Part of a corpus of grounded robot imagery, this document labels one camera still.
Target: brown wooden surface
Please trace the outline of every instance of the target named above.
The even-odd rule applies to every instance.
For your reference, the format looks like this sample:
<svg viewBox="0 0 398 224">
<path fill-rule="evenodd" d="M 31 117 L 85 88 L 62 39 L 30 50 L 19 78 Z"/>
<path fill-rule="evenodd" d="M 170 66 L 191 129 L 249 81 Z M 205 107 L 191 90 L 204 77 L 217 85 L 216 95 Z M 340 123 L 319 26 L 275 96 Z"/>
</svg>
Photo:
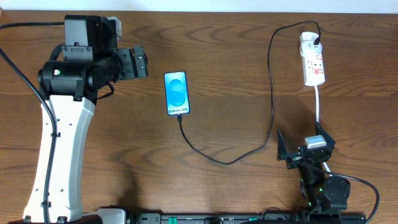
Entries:
<svg viewBox="0 0 398 224">
<path fill-rule="evenodd" d="M 62 21 L 70 12 L 6 11 L 1 23 Z M 313 134 L 315 97 L 304 86 L 299 36 L 312 24 L 274 39 L 271 69 L 275 123 L 266 149 L 232 166 L 194 153 L 177 119 L 166 112 L 163 74 L 185 70 L 191 113 L 183 125 L 191 142 L 230 161 L 259 147 L 270 123 L 266 54 L 276 28 L 314 19 L 322 27 L 326 83 L 321 123 L 336 140 L 330 168 L 363 178 L 380 191 L 373 223 L 397 223 L 398 16 L 367 14 L 75 12 L 117 16 L 119 47 L 141 44 L 149 76 L 115 85 L 99 101 L 86 140 L 84 210 L 104 205 L 170 212 L 256 213 L 307 205 L 297 170 L 276 161 L 276 131 L 293 145 Z M 37 86 L 37 72 L 62 26 L 0 31 L 0 46 Z M 0 223 L 22 218 L 39 155 L 41 109 L 21 79 L 0 61 Z M 351 182 L 349 212 L 369 215 L 374 192 Z"/>
</svg>

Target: black cable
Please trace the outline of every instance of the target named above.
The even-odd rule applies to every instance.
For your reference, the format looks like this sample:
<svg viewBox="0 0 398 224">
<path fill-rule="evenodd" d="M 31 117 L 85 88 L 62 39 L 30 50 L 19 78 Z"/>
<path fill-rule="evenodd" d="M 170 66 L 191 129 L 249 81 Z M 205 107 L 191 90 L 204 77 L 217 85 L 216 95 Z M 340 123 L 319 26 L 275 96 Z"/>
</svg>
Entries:
<svg viewBox="0 0 398 224">
<path fill-rule="evenodd" d="M 20 27 L 20 26 L 57 26 L 57 25 L 64 25 L 64 22 L 18 22 L 13 24 L 4 24 L 0 25 L 0 29 L 10 28 L 10 27 Z M 29 88 L 34 92 L 34 94 L 38 97 L 40 102 L 42 103 L 44 109 L 46 110 L 47 114 L 50 117 L 51 125 L 52 125 L 52 134 L 51 134 L 51 146 L 50 146 L 50 153 L 49 153 L 49 162 L 47 164 L 47 171 L 45 174 L 45 181 L 44 181 L 44 195 L 43 195 L 43 216 L 44 216 L 44 223 L 50 223 L 49 217 L 49 186 L 50 186 L 50 176 L 52 170 L 52 163 L 54 159 L 55 153 L 55 143 L 57 142 L 57 122 L 55 120 L 54 115 L 51 112 L 49 106 L 45 103 L 45 100 L 40 95 L 39 91 L 33 86 L 33 84 L 29 81 L 29 79 L 19 70 L 19 68 L 7 57 L 6 53 L 0 48 L 0 54 L 4 58 L 4 60 L 10 65 L 10 67 L 20 76 L 20 78 L 29 86 Z"/>
<path fill-rule="evenodd" d="M 318 36 L 318 38 L 315 39 L 315 41 L 314 41 L 314 44 L 315 44 L 315 45 L 318 45 L 319 42 L 320 42 L 320 38 L 321 38 L 321 29 L 319 28 L 318 23 L 315 22 L 315 21 L 303 21 L 303 22 L 299 22 L 299 23 L 292 24 L 292 25 L 289 25 L 289 26 L 281 27 L 281 28 L 275 30 L 275 32 L 273 33 L 273 35 L 272 35 L 272 37 L 271 37 L 271 41 L 269 42 L 268 54 L 267 54 L 267 65 L 268 65 L 268 74 L 269 74 L 269 85 L 270 85 L 270 88 L 271 88 L 271 89 L 270 89 L 270 91 L 271 91 L 271 123 L 270 123 L 270 125 L 269 125 L 268 135 L 267 135 L 267 137 L 266 137 L 265 143 L 264 143 L 260 148 L 255 149 L 255 150 L 252 150 L 252 151 L 250 151 L 250 152 L 247 152 L 247 153 L 243 154 L 242 156 L 238 157 L 237 159 L 235 159 L 235 160 L 233 160 L 233 161 L 231 161 L 231 162 L 221 162 L 221 161 L 218 161 L 218 160 L 216 160 L 216 159 L 211 158 L 210 156 L 207 156 L 206 154 L 202 153 L 201 151 L 199 151 L 198 149 L 196 149 L 195 147 L 192 146 L 191 142 L 190 142 L 190 141 L 187 139 L 187 137 L 185 136 L 184 130 L 183 130 L 183 128 L 182 128 L 182 117 L 181 117 L 181 115 L 179 114 L 179 115 L 177 116 L 177 119 L 178 119 L 178 122 L 180 123 L 180 130 L 181 130 L 182 137 L 184 138 L 184 140 L 187 142 L 187 144 L 188 144 L 195 152 L 201 154 L 202 156 L 206 157 L 207 159 L 209 159 L 209 160 L 211 160 L 211 161 L 213 161 L 213 162 L 216 162 L 216 163 L 218 163 L 218 164 L 221 164 L 221 165 L 231 165 L 231 164 L 234 164 L 235 162 L 238 162 L 239 160 L 245 158 L 245 157 L 248 156 L 248 155 L 251 155 L 251 154 L 253 154 L 253 153 L 256 153 L 256 152 L 259 152 L 259 151 L 263 150 L 263 149 L 267 146 L 269 137 L 271 136 L 272 126 L 274 125 L 274 94 L 273 94 L 273 91 L 272 91 L 272 75 L 271 75 L 271 68 L 270 68 L 270 66 L 269 66 L 269 54 L 270 54 L 270 51 L 271 51 L 272 40 L 274 39 L 274 36 L 275 36 L 275 34 L 276 34 L 278 31 L 280 31 L 280 30 L 282 30 L 282 29 L 286 29 L 286 28 L 292 27 L 292 26 L 297 26 L 297 25 L 300 25 L 300 24 L 308 23 L 308 22 L 313 22 L 313 23 L 315 23 L 315 24 L 317 25 L 317 27 L 318 27 L 318 34 L 319 34 L 319 36 Z"/>
<path fill-rule="evenodd" d="M 0 25 L 0 29 L 10 28 L 10 27 L 20 27 L 20 26 L 57 26 L 64 25 L 64 22 L 17 22 L 13 24 Z"/>
<path fill-rule="evenodd" d="M 379 202 L 380 202 L 380 194 L 379 194 L 379 191 L 377 190 L 377 188 L 376 188 L 373 184 L 369 183 L 369 182 L 366 181 L 366 180 L 362 180 L 362 179 L 359 179 L 359 178 L 356 178 L 356 177 L 351 177 L 351 176 L 348 176 L 348 175 L 337 174 L 337 173 L 334 173 L 334 172 L 328 172 L 328 171 L 325 171 L 325 170 L 318 169 L 318 168 L 314 167 L 313 165 L 311 165 L 310 163 L 308 163 L 307 161 L 304 161 L 304 163 L 306 163 L 306 164 L 307 164 L 309 167 L 311 167 L 313 170 L 315 170 L 315 171 L 317 171 L 317 172 L 320 172 L 320 173 L 322 173 L 322 174 L 335 175 L 335 176 L 337 176 L 337 177 L 341 177 L 341 178 L 344 178 L 344 179 L 355 180 L 355 181 L 358 181 L 358 182 L 360 182 L 360 183 L 362 183 L 362 184 L 366 184 L 366 185 L 368 185 L 370 188 L 372 188 L 373 191 L 374 191 L 374 193 L 376 194 L 376 203 L 374 204 L 373 210 L 372 210 L 370 216 L 368 217 L 368 219 L 366 220 L 365 224 L 368 224 L 368 223 L 372 220 L 374 214 L 375 214 L 376 211 L 377 211 L 377 208 L 379 207 Z"/>
<path fill-rule="evenodd" d="M 287 216 L 285 215 L 285 213 L 284 213 L 281 209 L 279 209 L 278 207 L 269 207 L 269 208 L 265 209 L 264 212 L 261 214 L 261 220 L 263 220 L 263 219 L 266 218 L 266 217 L 265 217 L 265 214 L 266 214 L 269 210 L 271 210 L 271 209 L 280 211 L 280 212 L 282 213 L 282 215 L 286 218 L 286 220 L 289 220 L 289 219 L 287 218 Z"/>
</svg>

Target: white wall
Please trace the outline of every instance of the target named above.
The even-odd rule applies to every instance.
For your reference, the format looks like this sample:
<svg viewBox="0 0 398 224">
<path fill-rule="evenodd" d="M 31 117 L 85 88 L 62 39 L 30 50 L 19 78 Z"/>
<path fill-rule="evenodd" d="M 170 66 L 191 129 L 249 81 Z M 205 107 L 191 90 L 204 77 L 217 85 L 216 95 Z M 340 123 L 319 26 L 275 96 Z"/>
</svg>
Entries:
<svg viewBox="0 0 398 224">
<path fill-rule="evenodd" d="M 7 9 L 398 13 L 398 0 L 0 0 Z"/>
</svg>

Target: wood grain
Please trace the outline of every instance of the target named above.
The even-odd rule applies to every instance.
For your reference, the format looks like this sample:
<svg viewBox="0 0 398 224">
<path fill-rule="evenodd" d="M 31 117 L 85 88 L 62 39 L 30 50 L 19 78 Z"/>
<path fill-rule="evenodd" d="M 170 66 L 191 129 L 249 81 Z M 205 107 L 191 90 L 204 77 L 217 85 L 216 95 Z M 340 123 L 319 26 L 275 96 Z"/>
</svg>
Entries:
<svg viewBox="0 0 398 224">
<path fill-rule="evenodd" d="M 116 84 L 116 94 L 95 109 L 83 165 L 85 211 L 111 204 L 165 213 L 306 206 L 297 170 L 275 159 L 276 131 L 294 146 L 313 134 L 314 90 L 303 85 L 298 42 L 313 25 L 275 37 L 272 137 L 264 151 L 232 166 L 212 163 L 185 144 L 177 119 L 167 116 L 163 74 L 187 71 L 192 112 L 184 116 L 185 132 L 197 148 L 230 161 L 259 147 L 269 128 L 266 55 L 273 31 L 313 19 L 322 27 L 327 79 L 320 86 L 321 123 L 337 142 L 329 166 L 379 189 L 373 223 L 397 223 L 397 15 L 6 11 L 1 23 L 62 21 L 68 13 L 117 16 L 119 47 L 141 44 L 149 57 L 147 78 Z M 63 27 L 0 32 L 0 46 L 36 85 L 38 70 L 62 42 Z M 0 222 L 6 223 L 22 217 L 29 199 L 42 127 L 35 96 L 0 65 Z M 348 211 L 369 215 L 373 191 L 351 184 Z"/>
</svg>

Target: smartphone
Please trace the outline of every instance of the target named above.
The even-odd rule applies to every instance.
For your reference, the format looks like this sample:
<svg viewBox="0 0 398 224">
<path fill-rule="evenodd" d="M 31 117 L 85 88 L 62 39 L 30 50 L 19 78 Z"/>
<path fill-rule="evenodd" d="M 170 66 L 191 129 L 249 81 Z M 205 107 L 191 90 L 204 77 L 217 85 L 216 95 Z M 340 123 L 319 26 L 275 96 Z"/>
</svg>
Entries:
<svg viewBox="0 0 398 224">
<path fill-rule="evenodd" d="M 167 114 L 170 116 L 190 112 L 187 77 L 184 71 L 164 74 Z"/>
</svg>

